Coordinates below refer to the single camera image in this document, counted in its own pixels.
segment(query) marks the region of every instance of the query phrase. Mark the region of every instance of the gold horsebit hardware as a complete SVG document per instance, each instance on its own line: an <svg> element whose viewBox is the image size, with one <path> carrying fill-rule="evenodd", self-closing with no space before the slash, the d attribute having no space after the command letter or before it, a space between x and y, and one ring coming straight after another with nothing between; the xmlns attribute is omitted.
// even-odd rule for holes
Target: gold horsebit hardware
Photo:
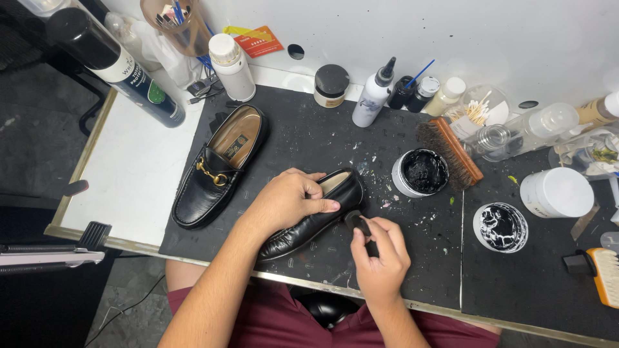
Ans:
<svg viewBox="0 0 619 348"><path fill-rule="evenodd" d="M228 180L228 177L225 176L224 174L217 174L217 176L209 173L208 170L204 169L204 157L200 157L200 162L198 162L196 164L196 169L197 170L202 170L204 172L204 174L210 176L211 178L213 178L213 184L215 184L215 186L223 186L226 184L226 181Z"/></svg>

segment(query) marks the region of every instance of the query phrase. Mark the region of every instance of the small dark brush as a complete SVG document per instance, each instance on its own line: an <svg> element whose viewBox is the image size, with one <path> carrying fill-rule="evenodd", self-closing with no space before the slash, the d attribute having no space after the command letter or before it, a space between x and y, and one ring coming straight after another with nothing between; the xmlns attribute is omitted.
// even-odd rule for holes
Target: small dark brush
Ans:
<svg viewBox="0 0 619 348"><path fill-rule="evenodd" d="M426 148L436 151L445 159L449 166L449 184L454 190L464 191L483 178L442 117L420 123L417 136Z"/></svg>

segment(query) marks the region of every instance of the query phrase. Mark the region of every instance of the person's lap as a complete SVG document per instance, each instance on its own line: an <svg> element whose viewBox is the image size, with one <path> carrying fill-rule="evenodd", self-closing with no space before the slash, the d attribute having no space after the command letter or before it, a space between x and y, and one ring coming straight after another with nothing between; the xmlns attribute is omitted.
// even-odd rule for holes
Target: person's lap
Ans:
<svg viewBox="0 0 619 348"><path fill-rule="evenodd" d="M176 313L205 267L180 261L166 262L168 301ZM283 283L258 280L248 286L230 347L382 347L383 338L367 306L349 315L331 330L325 329L303 305L293 299ZM411 311L432 347L496 347L500 329L483 328L445 316Z"/></svg>

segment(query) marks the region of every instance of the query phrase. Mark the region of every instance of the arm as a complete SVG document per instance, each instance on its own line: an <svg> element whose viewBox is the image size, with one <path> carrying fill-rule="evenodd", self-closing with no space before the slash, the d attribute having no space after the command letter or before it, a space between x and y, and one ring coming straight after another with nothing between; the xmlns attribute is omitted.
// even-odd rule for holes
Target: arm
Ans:
<svg viewBox="0 0 619 348"><path fill-rule="evenodd" d="M357 281L386 347L430 347L413 321L400 295L400 286L410 266L400 227L380 217L365 219L371 237L355 228L350 244L357 265ZM379 258L368 257L365 243L376 242Z"/></svg>
<svg viewBox="0 0 619 348"><path fill-rule="evenodd" d="M260 246L304 216L339 210L338 202L322 199L316 180L325 175L291 168L262 189L172 318L160 348L228 345Z"/></svg>

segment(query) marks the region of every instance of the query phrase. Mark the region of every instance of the floor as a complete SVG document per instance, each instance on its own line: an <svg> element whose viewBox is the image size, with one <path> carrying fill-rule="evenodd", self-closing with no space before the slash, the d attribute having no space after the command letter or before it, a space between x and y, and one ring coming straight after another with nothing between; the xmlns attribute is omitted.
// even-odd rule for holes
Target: floor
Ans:
<svg viewBox="0 0 619 348"><path fill-rule="evenodd" d="M0 75L0 195L59 199L87 140L77 120L94 103L93 94L46 64ZM171 320L165 280L138 306L124 309L146 296L164 266L163 259L151 257L115 261L88 341L99 333L106 314L108 322L123 313L89 347L157 346ZM505 330L499 347L584 346Z"/></svg>

